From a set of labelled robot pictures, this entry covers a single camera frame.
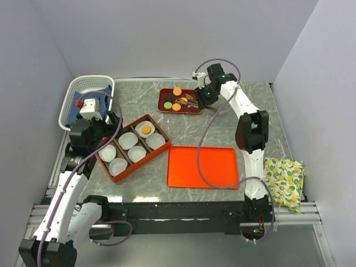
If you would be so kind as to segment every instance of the small red tray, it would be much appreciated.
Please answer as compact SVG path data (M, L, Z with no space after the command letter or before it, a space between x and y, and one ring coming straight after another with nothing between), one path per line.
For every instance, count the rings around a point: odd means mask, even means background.
M168 152L167 186L212 188L200 177L196 163L196 146L171 146ZM239 181L238 163L233 148L202 147L200 167L213 185L229 186Z
M165 109L164 104L166 102L165 97L167 95L173 95L173 89L170 89L170 88L161 89L159 100L158 100L159 111L164 112L164 113L175 113L175 114L200 114L201 113L201 110L199 108L188 107L187 105L181 105L180 111L173 111L172 109L170 109L170 110ZM182 89L182 94L180 96L173 95L172 104L174 104L176 102L176 100L180 97L186 97L189 102L193 102L193 103L197 104L194 90Z

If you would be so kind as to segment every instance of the white basket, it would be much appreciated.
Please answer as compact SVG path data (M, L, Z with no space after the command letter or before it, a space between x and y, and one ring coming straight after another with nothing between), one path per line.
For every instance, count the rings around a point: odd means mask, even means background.
M60 117L58 119L58 123L60 127L66 131L71 130L65 125L68 121L68 117L71 112L71 107L74 101L75 92L87 93L91 91L97 91L97 90L105 89L108 85L111 86L111 96L113 96L115 83L113 79L109 76L87 75L87 76L80 76L78 78L75 78L69 85L65 100L62 105ZM109 111L111 111L111 105L112 105L112 99L110 99L110 104L108 109ZM106 116L105 121L106 123L109 122L109 116Z

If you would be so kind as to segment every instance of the yellow patterned fabric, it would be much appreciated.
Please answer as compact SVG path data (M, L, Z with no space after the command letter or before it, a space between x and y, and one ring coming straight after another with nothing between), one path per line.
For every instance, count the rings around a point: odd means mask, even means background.
M298 160L266 158L265 176L276 205L282 204L290 210L300 212L305 176L304 163Z

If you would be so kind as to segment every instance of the marble table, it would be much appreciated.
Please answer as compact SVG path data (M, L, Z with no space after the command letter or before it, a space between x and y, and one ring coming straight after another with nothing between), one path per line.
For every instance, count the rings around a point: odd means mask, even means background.
M176 115L161 113L157 109L159 92L162 88L176 86L187 89L196 88L195 81L120 81L115 83L115 98L123 112L123 125L149 113L170 136L172 145L197 146L213 112L203 110L199 115ZM270 86L266 82L242 83L242 89L261 110L269 113L269 140L265 156L291 159L291 153L280 121L278 110ZM220 106L225 100L220 99ZM113 110L118 115L116 106ZM235 143L238 118L233 110L226 107L212 125L204 146L233 147L239 166L239 177L245 177L243 156ZM114 184L99 162L80 197L88 195L107 196L109 202L184 202L184 201L238 201L244 199L245 185L237 190L183 189L166 185L168 152L154 158L131 175Z

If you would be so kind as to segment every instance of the white wall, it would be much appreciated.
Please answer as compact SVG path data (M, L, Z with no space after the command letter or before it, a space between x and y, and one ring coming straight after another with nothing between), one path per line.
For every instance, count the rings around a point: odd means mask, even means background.
M0 266L13 266L50 179L72 75L29 0L0 1L0 36Z
M273 85L337 266L354 266L356 2L320 0Z
M204 60L273 82L318 0L33 0L74 76L191 78Z

